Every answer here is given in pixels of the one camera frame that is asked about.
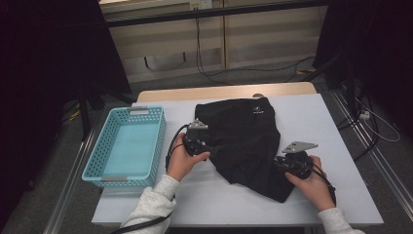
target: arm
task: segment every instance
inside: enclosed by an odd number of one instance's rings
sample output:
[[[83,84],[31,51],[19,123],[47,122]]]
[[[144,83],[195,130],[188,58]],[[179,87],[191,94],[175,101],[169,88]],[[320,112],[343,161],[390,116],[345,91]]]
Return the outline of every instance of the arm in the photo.
[[[176,205],[173,195],[180,181],[197,163],[204,161],[210,155],[209,152],[204,152],[194,157],[189,156],[182,145],[183,136],[185,134],[179,134],[173,145],[174,150],[170,156],[167,174],[163,175],[154,189],[151,187],[144,189],[136,208],[128,215],[121,227],[146,222],[160,216],[166,217],[173,211]],[[165,233],[169,223],[170,219],[167,218],[156,225],[129,233]]]
[[[312,156],[312,159],[313,163],[322,169],[319,157]],[[344,218],[343,212],[335,207],[325,182],[318,175],[311,174],[307,179],[300,179],[290,173],[286,173],[285,176],[291,183],[297,186],[303,192],[304,196],[319,210],[319,218],[327,234],[363,233],[354,230]]]

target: white table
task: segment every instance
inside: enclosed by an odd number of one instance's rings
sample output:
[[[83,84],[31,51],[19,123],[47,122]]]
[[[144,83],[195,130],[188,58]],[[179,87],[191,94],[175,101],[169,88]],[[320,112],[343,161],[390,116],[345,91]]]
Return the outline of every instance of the white table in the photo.
[[[167,129],[158,170],[158,180],[165,173],[165,155],[175,132],[194,119],[197,103],[217,99],[140,102],[160,104],[165,109]],[[281,133],[281,150],[292,141],[317,143],[308,150],[318,155],[336,187],[337,206],[352,225],[383,223],[351,155],[341,139],[320,95],[269,97],[276,110]],[[94,213],[93,223],[119,225],[136,206],[138,189],[105,188]],[[229,184],[210,161],[196,165],[182,180],[176,193],[177,207],[170,226],[311,226],[319,225],[317,210],[298,189],[285,203],[258,195],[241,185]]]

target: basket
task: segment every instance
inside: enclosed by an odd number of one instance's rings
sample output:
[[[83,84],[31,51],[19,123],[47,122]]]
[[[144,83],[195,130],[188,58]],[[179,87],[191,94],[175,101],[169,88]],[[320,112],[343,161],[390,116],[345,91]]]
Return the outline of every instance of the basket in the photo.
[[[82,180],[99,187],[153,186],[165,128],[162,106],[112,109]]]

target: black cloth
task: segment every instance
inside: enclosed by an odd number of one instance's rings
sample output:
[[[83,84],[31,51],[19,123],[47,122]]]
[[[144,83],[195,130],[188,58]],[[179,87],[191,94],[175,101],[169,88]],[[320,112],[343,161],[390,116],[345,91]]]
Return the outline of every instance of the black cloth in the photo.
[[[284,202],[293,185],[274,166],[280,145],[275,110],[267,98],[228,99],[198,104],[195,117],[208,125],[206,144],[218,148],[210,157],[230,183]]]

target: gray sweatshirt sleeve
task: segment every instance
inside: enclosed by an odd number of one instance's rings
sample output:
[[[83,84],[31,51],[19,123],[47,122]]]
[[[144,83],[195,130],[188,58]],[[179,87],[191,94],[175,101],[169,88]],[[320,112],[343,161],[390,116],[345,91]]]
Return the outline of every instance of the gray sweatshirt sleeve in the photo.
[[[344,218],[343,212],[338,208],[331,208],[319,213],[319,218],[324,225],[327,234],[361,234],[359,230],[354,230]]]
[[[154,189],[147,187],[140,196],[140,201],[136,208],[127,216],[121,227],[131,226],[134,224],[153,220],[160,216],[168,216],[175,208],[176,201],[172,199],[179,182],[170,177],[163,175],[161,181]],[[154,226],[140,229],[130,233],[165,233],[169,227],[170,219],[158,223]]]

